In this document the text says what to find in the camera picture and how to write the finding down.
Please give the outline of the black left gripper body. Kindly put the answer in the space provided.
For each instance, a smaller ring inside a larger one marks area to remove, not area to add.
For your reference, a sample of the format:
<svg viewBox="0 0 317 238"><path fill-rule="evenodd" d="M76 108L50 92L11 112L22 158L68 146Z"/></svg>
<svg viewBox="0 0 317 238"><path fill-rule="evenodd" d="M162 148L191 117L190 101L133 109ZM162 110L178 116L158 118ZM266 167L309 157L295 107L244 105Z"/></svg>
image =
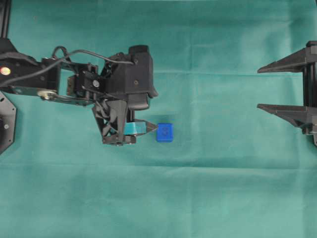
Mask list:
<svg viewBox="0 0 317 238"><path fill-rule="evenodd" d="M95 101L92 111L100 130L103 144L122 146L136 143L135 136L124 134L128 111L126 101Z"/></svg>

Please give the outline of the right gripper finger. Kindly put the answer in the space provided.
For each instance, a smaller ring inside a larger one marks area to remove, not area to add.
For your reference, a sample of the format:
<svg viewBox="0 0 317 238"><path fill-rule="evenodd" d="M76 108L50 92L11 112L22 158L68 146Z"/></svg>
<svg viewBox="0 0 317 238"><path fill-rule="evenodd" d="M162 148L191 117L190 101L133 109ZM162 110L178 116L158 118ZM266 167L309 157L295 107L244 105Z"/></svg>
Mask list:
<svg viewBox="0 0 317 238"><path fill-rule="evenodd" d="M257 108L300 128L305 135L317 133L317 109L314 107L258 104Z"/></svg>
<svg viewBox="0 0 317 238"><path fill-rule="evenodd" d="M292 53L278 61L274 61L266 66L258 69L257 73L270 73L270 72L301 72L306 61L306 50L301 50Z"/></svg>

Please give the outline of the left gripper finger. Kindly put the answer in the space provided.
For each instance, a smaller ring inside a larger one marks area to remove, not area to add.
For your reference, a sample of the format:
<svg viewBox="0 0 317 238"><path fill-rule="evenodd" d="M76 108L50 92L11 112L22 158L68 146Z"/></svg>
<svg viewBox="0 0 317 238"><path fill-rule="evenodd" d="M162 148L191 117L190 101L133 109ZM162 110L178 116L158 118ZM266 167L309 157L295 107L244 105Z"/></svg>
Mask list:
<svg viewBox="0 0 317 238"><path fill-rule="evenodd" d="M139 136L157 130L156 124L150 123L145 120L136 120L127 122L124 127L124 135Z"/></svg>

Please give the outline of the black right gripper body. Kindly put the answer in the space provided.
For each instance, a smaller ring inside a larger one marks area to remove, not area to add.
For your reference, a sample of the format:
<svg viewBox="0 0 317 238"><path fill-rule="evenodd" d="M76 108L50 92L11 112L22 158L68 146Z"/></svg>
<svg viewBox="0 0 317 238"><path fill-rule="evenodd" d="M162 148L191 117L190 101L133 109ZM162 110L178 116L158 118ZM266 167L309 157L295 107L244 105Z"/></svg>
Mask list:
<svg viewBox="0 0 317 238"><path fill-rule="evenodd" d="M317 42L308 41L305 53L303 89L304 106L307 107L308 113L308 126L305 133L313 136L313 144L317 146Z"/></svg>

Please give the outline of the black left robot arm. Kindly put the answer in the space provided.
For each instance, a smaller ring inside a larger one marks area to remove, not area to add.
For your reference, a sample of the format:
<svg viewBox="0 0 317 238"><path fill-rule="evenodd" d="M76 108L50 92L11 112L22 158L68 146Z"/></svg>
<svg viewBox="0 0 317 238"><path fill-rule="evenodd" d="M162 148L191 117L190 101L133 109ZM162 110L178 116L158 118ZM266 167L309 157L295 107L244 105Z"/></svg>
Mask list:
<svg viewBox="0 0 317 238"><path fill-rule="evenodd" d="M52 54L37 61L1 38L1 90L51 102L91 105L103 144L134 144L138 136L157 130L157 125L135 117L158 95L148 46L132 46L128 53L104 58L102 70L91 63L74 62L71 53L64 47L60 50L61 58Z"/></svg>

